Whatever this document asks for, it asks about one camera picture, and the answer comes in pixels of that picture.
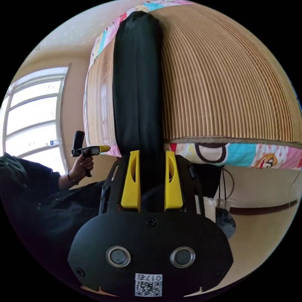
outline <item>bracelet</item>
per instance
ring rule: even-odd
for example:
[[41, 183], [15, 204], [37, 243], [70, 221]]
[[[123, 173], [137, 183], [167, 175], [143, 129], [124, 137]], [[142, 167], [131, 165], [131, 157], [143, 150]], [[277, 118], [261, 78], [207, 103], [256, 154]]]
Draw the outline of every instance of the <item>bracelet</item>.
[[71, 178], [70, 178], [70, 176], [69, 176], [69, 172], [70, 172], [70, 171], [67, 172], [67, 177], [68, 177], [69, 181], [70, 181], [72, 184], [74, 184], [74, 185], [78, 185], [79, 182], [75, 182], [74, 180], [71, 180]]

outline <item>black jacket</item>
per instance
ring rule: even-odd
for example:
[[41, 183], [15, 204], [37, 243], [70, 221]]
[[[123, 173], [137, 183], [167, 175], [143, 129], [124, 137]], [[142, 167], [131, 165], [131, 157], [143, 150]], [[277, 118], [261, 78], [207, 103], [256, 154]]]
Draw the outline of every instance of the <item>black jacket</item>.
[[[15, 180], [14, 164], [26, 171]], [[60, 191], [60, 174], [48, 167], [7, 153], [0, 165], [0, 198], [17, 235], [51, 274], [80, 288], [67, 256], [80, 227], [98, 215], [103, 182]]]

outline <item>cable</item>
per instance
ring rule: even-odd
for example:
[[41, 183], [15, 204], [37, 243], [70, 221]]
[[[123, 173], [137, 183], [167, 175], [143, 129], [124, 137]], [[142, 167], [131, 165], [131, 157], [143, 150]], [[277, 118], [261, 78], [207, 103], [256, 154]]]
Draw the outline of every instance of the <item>cable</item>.
[[223, 171], [223, 169], [222, 169], [222, 177], [223, 177], [223, 187], [224, 187], [224, 200], [227, 201], [226, 181], [224, 179], [224, 171]]
[[230, 177], [232, 178], [232, 182], [233, 182], [232, 190], [231, 190], [229, 196], [226, 198], [226, 200], [227, 200], [227, 199], [229, 199], [230, 196], [233, 194], [234, 186], [235, 186], [235, 181], [234, 181], [234, 178], [233, 178], [232, 174], [231, 174], [228, 170], [226, 170], [226, 169], [223, 168], [223, 169], [222, 169], [222, 173], [223, 173], [223, 171], [227, 172], [227, 173], [230, 175]]

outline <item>mattress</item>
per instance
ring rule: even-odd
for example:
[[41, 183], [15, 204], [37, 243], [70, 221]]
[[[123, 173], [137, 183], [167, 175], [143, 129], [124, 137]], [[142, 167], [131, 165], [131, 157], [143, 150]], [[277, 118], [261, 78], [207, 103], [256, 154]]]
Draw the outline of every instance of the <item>mattress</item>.
[[120, 156], [114, 128], [115, 34], [134, 10], [159, 19], [165, 149], [194, 163], [301, 170], [302, 111], [284, 70], [252, 33], [190, 1], [147, 1], [96, 39], [85, 83], [87, 145]]

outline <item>black sleeve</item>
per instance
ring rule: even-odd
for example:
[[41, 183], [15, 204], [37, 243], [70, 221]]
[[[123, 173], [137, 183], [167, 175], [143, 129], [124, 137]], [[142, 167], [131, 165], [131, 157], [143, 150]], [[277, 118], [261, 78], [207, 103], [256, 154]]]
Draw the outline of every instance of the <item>black sleeve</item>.
[[28, 178], [37, 185], [41, 192], [45, 195], [59, 192], [59, 172], [53, 172], [51, 168], [43, 166], [38, 163], [31, 162], [25, 159], [18, 159], [25, 171]]

